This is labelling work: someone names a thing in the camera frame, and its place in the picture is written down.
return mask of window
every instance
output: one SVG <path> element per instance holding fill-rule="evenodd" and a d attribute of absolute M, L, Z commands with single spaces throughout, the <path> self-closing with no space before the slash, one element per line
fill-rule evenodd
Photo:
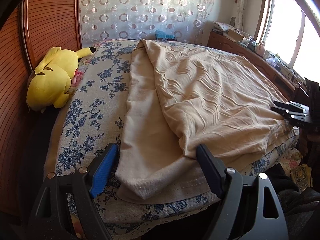
<path fill-rule="evenodd" d="M 257 41 L 302 78 L 320 82 L 320 37 L 294 0 L 266 0 Z"/>

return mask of white wall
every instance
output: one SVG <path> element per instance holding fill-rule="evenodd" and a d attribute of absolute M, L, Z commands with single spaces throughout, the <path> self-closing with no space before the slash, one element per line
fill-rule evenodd
<path fill-rule="evenodd" d="M 252 37 L 257 29 L 261 3 L 262 0 L 248 0 L 244 10 L 243 31 L 249 33 Z"/>
<path fill-rule="evenodd" d="M 235 0 L 214 0 L 212 12 L 206 19 L 204 25 L 204 34 L 202 44 L 207 45 L 210 31 L 212 30 L 212 21 L 230 23 Z"/>

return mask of yellow plush toy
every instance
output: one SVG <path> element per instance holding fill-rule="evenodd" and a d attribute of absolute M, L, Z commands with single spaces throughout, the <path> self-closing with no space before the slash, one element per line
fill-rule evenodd
<path fill-rule="evenodd" d="M 54 47 L 48 50 L 28 80 L 27 104 L 34 111 L 43 112 L 47 106 L 63 107 L 69 99 L 66 92 L 78 69 L 79 58 L 95 52 L 83 48 L 77 52 Z"/>

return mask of floral bedspread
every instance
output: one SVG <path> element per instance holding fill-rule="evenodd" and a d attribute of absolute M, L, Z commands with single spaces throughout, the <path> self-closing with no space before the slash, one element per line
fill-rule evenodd
<path fill-rule="evenodd" d="M 63 125 L 55 168 L 59 176 L 89 165 L 108 143 L 115 143 L 120 147 L 130 81 L 131 52 L 138 42 L 111 40 L 96 44 L 98 49 L 73 96 Z M 199 47 L 180 42 L 167 43 L 188 48 Z M 247 166 L 241 173 L 255 176 L 265 171 L 278 162 L 289 148 L 294 148 L 297 139 L 298 136 L 292 135 L 285 143 Z M 173 203 L 142 205 L 125 202 L 117 197 L 120 182 L 115 178 L 115 171 L 116 165 L 103 193 L 94 200 L 114 239 L 136 238 L 158 224 L 195 214 L 218 201 L 216 195 L 207 192 Z M 76 214 L 72 195 L 69 196 L 68 203 L 70 211 Z"/>

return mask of circle-patterned curtain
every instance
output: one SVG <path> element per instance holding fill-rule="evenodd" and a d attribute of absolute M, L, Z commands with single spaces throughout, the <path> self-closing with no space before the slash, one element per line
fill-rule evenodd
<path fill-rule="evenodd" d="M 80 0 L 83 46 L 107 39 L 154 39 L 156 30 L 200 43 L 214 0 Z"/>

